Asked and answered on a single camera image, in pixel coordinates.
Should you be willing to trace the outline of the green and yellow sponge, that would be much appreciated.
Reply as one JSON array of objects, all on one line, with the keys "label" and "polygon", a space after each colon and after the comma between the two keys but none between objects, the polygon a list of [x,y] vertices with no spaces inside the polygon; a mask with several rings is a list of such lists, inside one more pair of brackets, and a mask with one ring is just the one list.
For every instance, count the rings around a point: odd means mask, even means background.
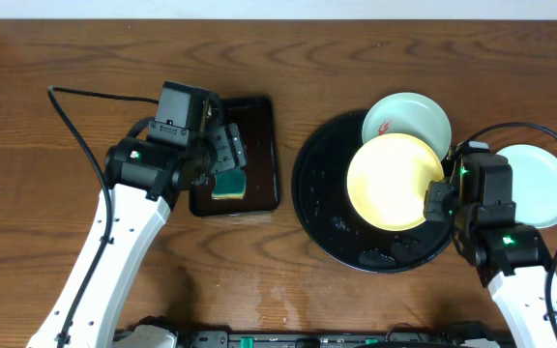
[{"label": "green and yellow sponge", "polygon": [[242,199],[246,194],[247,175],[240,168],[223,171],[215,175],[215,186],[211,197],[215,200]]}]

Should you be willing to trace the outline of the yellow plate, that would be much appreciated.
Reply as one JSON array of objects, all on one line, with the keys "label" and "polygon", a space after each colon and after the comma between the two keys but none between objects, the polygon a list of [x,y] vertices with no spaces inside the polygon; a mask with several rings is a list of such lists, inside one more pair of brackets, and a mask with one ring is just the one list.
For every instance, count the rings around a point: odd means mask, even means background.
[{"label": "yellow plate", "polygon": [[425,192],[444,177],[441,161],[419,138],[402,133],[377,136],[354,155],[347,195],[370,225],[404,231],[425,222]]}]

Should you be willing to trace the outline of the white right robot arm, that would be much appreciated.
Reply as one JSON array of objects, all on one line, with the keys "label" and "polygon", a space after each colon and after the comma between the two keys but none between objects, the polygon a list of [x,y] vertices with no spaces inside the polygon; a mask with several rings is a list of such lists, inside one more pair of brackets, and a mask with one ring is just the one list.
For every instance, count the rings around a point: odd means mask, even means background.
[{"label": "white right robot arm", "polygon": [[508,191],[492,202],[462,198],[447,182],[432,181],[425,217],[445,220],[457,253],[474,267],[502,312],[517,347],[557,347],[557,275],[541,233],[515,220]]}]

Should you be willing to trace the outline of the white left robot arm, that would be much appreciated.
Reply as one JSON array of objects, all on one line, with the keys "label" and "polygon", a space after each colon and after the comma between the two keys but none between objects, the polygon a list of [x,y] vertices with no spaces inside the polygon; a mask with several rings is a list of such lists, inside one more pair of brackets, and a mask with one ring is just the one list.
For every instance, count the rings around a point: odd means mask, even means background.
[{"label": "white left robot arm", "polygon": [[195,132],[137,123],[107,155],[93,224],[31,347],[110,347],[150,244],[194,179],[246,164],[238,126]]}]

